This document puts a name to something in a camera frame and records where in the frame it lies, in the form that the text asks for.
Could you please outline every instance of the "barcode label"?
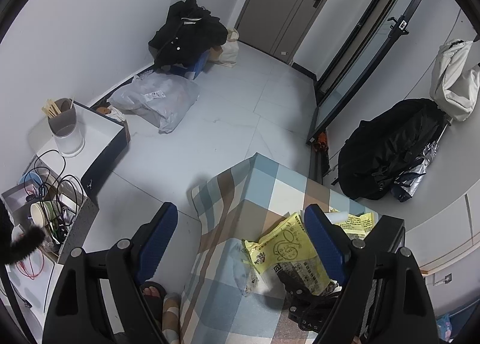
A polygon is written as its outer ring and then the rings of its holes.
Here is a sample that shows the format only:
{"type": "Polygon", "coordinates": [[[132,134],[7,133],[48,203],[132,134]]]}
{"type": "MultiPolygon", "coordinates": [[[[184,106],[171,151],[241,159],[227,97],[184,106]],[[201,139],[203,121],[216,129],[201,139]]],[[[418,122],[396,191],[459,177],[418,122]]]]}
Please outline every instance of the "barcode label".
{"type": "Polygon", "coordinates": [[[165,98],[165,94],[161,90],[157,90],[156,92],[152,92],[152,93],[147,93],[147,94],[144,94],[143,96],[147,101],[165,98]]]}

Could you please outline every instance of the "sliding glass door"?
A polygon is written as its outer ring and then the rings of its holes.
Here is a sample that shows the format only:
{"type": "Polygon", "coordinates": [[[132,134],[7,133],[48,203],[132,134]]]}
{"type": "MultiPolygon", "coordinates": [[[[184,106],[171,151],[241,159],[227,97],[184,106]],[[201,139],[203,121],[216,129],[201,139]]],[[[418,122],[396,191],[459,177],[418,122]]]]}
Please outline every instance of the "sliding glass door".
{"type": "Polygon", "coordinates": [[[354,61],[346,64],[344,70],[333,80],[325,96],[315,110],[310,125],[308,141],[313,142],[319,133],[340,113],[345,105],[362,87],[394,43],[402,35],[407,35],[406,26],[421,0],[395,0],[389,4],[369,40],[354,61]]]}

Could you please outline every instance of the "checkered tablecloth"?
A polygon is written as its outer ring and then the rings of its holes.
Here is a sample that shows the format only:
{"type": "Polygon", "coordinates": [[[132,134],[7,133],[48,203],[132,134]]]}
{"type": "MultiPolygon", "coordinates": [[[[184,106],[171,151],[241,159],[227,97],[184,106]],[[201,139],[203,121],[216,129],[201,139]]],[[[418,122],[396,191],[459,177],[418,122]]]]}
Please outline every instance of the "checkered tablecloth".
{"type": "Polygon", "coordinates": [[[306,344],[316,334],[288,319],[283,285],[260,280],[246,291],[250,266],[242,240],[257,241],[310,204],[359,215],[372,212],[297,172],[255,154],[191,192],[202,237],[182,295],[184,344],[306,344]]]}

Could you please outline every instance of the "floor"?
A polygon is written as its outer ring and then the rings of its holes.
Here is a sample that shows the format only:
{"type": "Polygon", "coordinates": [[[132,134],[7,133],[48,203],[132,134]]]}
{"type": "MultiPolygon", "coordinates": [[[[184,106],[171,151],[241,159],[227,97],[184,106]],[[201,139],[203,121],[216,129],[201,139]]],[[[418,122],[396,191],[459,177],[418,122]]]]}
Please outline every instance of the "floor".
{"type": "Polygon", "coordinates": [[[195,79],[200,96],[172,133],[159,134],[141,117],[127,115],[131,141],[98,195],[100,210],[83,246],[87,252],[131,237],[162,202],[173,202],[178,226],[154,280],[181,293],[201,234],[191,188],[256,152],[308,175],[312,80],[258,50],[239,47],[234,68],[208,65],[195,79]]]}

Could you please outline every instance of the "pile of clothes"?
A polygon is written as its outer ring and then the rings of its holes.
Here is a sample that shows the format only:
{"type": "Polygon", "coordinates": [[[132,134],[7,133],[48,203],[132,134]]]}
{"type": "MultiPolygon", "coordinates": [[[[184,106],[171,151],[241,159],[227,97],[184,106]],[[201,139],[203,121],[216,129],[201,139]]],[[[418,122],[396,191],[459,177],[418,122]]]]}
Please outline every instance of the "pile of clothes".
{"type": "Polygon", "coordinates": [[[228,31],[218,17],[197,5],[197,0],[178,1],[169,8],[165,25],[148,44],[157,50],[155,68],[194,65],[200,55],[223,45],[228,31]]]}

